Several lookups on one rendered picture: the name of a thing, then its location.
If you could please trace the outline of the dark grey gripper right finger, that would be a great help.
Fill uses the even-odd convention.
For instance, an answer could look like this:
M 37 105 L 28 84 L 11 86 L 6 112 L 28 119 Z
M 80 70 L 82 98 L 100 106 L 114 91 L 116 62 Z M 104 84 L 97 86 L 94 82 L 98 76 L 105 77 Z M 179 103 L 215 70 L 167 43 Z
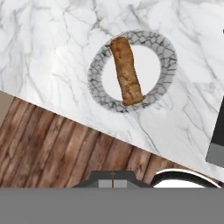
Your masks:
M 133 171 L 113 171 L 112 172 L 113 188 L 150 188 L 150 184 L 137 179 Z

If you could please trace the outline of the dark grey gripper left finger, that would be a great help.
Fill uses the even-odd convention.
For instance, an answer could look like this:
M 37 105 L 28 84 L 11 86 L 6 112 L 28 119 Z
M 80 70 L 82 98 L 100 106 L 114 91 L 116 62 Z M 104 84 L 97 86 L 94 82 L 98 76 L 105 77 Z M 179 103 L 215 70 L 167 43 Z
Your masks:
M 91 171 L 86 180 L 74 185 L 73 188 L 100 188 L 102 186 L 112 186 L 112 176 L 110 171 Z

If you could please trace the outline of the grey and black toaster oven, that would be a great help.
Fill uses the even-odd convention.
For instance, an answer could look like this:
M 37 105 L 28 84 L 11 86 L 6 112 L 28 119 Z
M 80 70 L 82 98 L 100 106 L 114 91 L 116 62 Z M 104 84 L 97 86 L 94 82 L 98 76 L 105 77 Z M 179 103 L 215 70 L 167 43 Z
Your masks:
M 206 154 L 206 161 L 224 168 L 224 97 L 222 98 L 212 140 Z

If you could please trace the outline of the brown baguette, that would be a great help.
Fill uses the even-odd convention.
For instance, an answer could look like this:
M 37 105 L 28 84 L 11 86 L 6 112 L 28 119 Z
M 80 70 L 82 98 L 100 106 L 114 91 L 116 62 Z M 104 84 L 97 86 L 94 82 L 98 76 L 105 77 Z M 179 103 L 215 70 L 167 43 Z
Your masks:
M 118 37 L 110 42 L 110 50 L 115 61 L 117 79 L 122 92 L 122 104 L 134 105 L 144 100 L 134 66 L 134 57 L 129 41 Z

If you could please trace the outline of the white plate with grey mosaic rim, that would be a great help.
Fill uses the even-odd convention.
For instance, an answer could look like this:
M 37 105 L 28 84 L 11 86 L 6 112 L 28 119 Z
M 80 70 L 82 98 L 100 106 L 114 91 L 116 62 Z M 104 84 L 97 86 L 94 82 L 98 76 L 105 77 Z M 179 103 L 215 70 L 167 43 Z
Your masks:
M 156 31 L 126 31 L 117 37 L 125 37 L 132 46 L 145 46 L 152 50 L 160 62 L 160 74 L 152 90 L 142 102 L 125 107 L 123 103 L 109 95 L 103 84 L 103 68 L 112 59 L 108 40 L 94 56 L 87 73 L 88 90 L 94 101 L 107 110 L 116 113 L 131 113 L 145 109 L 162 98 L 172 84 L 178 67 L 178 57 L 171 41 Z

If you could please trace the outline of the white round object with black rim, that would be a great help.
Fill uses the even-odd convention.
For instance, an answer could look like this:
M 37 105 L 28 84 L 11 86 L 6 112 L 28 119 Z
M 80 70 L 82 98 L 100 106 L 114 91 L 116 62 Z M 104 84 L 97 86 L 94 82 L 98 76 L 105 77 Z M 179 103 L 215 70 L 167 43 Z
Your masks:
M 164 169 L 158 171 L 150 182 L 155 188 L 221 188 L 210 178 L 185 169 Z

